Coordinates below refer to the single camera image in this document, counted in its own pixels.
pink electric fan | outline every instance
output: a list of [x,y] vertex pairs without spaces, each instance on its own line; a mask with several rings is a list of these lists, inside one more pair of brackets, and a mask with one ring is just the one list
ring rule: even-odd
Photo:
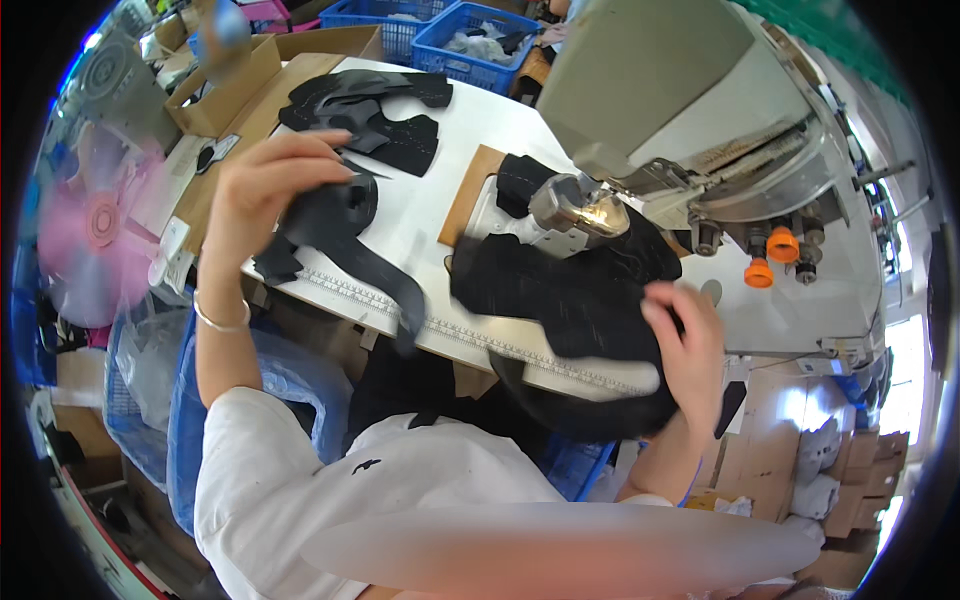
[[60,316],[94,329],[147,293],[158,240],[130,215],[139,203],[164,201],[166,181],[158,147],[131,148],[99,124],[84,125],[77,156],[77,175],[44,200],[36,249]]

black logo on shirt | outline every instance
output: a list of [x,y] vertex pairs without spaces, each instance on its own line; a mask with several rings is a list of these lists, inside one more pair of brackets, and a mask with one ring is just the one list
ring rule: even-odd
[[366,463],[360,463],[359,465],[357,465],[357,466],[353,469],[353,473],[351,473],[351,475],[356,475],[358,470],[360,470],[360,469],[367,470],[368,468],[372,467],[373,465],[376,465],[377,463],[381,463],[381,462],[383,462],[383,461],[381,461],[381,460],[378,459],[378,458],[374,458],[374,459],[371,459],[371,460],[367,461]]

woman's left hand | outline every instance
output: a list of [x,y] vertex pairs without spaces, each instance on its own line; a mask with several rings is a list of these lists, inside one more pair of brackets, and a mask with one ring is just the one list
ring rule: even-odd
[[244,261],[262,252],[276,218],[298,192],[353,177],[332,146],[350,132],[291,133],[260,142],[220,169],[210,209],[201,270],[238,276]]

hand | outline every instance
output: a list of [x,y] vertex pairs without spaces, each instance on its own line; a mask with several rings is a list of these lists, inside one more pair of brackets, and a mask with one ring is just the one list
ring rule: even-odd
[[331,130],[278,135],[224,163],[210,209],[201,270],[208,276],[239,276],[240,267],[262,252],[274,224],[298,192],[353,177],[331,146],[350,132]]
[[[644,288],[643,318],[657,336],[667,387],[691,431],[712,435],[723,396],[723,323],[707,294],[682,283],[656,281]],[[666,311],[684,323],[680,334]]]

window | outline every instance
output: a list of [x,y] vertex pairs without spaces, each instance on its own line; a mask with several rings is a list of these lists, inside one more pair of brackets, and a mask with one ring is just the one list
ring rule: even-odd
[[910,444],[920,438],[920,416],[924,407],[924,319],[914,315],[909,321],[886,328],[887,346],[893,349],[894,364],[890,393],[880,410],[880,435],[909,431]]

